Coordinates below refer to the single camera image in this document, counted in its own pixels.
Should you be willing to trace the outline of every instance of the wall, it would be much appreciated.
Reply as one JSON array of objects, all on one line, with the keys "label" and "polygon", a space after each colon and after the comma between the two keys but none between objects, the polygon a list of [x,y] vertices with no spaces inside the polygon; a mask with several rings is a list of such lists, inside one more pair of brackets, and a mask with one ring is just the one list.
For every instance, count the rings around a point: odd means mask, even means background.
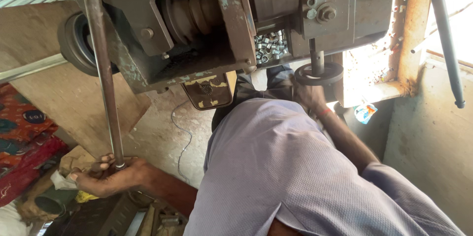
[{"label": "wall", "polygon": [[473,235],[473,71],[463,68],[466,107],[454,105],[443,62],[427,60],[420,93],[394,103],[383,162]]}]

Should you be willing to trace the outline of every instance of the blue wire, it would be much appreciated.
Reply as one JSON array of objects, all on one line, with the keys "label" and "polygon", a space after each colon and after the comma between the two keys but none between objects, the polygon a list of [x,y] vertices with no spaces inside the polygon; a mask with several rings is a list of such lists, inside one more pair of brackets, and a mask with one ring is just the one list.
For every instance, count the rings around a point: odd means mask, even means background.
[{"label": "blue wire", "polygon": [[177,107],[175,107],[173,109],[173,111],[171,112],[171,121],[174,123],[174,125],[176,127],[178,127],[180,130],[183,130],[185,132],[187,132],[191,138],[189,139],[189,142],[187,143],[186,147],[184,147],[184,149],[182,149],[181,151],[181,154],[179,155],[179,160],[177,161],[177,172],[179,172],[179,175],[181,175],[185,180],[186,182],[190,185],[191,184],[191,180],[189,178],[187,178],[184,174],[182,174],[181,172],[181,157],[182,157],[182,154],[184,153],[184,151],[186,150],[186,148],[191,144],[191,141],[192,141],[192,133],[188,130],[185,130],[185,129],[182,129],[181,127],[179,127],[179,125],[177,125],[173,119],[173,113],[178,109],[180,108],[182,105],[186,104],[187,102],[189,102],[189,100],[186,100],[184,103],[178,105]]}]

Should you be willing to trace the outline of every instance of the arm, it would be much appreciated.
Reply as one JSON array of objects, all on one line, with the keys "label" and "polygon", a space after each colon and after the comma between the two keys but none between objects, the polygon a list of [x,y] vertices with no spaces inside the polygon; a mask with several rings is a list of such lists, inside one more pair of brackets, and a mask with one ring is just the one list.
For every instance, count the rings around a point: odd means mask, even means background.
[{"label": "arm", "polygon": [[355,165],[358,174],[361,174],[371,162],[379,162],[376,155],[348,129],[335,113],[326,111],[328,107],[321,86],[305,86],[297,82],[293,84],[296,99],[317,115],[332,137],[335,148]]},{"label": "arm", "polygon": [[197,189],[152,166],[142,158],[126,161],[127,167],[115,172],[113,154],[104,155],[92,165],[90,172],[74,169],[70,178],[85,192],[104,198],[127,190],[159,197],[189,217],[194,208]]}]

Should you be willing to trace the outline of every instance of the dark trousers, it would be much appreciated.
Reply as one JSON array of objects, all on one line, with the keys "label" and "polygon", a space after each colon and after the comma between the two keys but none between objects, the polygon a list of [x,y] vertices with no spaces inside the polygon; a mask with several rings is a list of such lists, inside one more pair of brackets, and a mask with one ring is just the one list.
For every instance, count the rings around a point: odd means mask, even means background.
[{"label": "dark trousers", "polygon": [[294,71],[289,64],[271,67],[266,70],[268,77],[268,88],[266,91],[257,91],[251,82],[251,76],[245,73],[237,74],[235,93],[231,105],[216,109],[212,119],[212,132],[217,128],[220,122],[230,113],[238,104],[252,98],[269,98],[292,100],[292,83],[289,79]]}]

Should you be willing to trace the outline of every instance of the hand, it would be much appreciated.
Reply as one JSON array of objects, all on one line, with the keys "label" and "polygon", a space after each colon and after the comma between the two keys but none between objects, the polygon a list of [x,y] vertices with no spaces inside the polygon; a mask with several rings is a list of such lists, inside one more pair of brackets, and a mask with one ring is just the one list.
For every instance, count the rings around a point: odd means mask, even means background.
[{"label": "hand", "polygon": [[291,78],[291,81],[295,102],[301,104],[305,109],[311,109],[315,113],[320,113],[327,109],[322,86],[299,84],[294,77]]},{"label": "hand", "polygon": [[115,157],[106,154],[99,161],[92,164],[89,172],[73,169],[70,178],[77,183],[81,191],[88,192],[97,197],[105,198],[110,195],[137,189],[146,182],[150,164],[142,158],[132,158],[125,161],[126,168],[121,171],[115,169]]}]

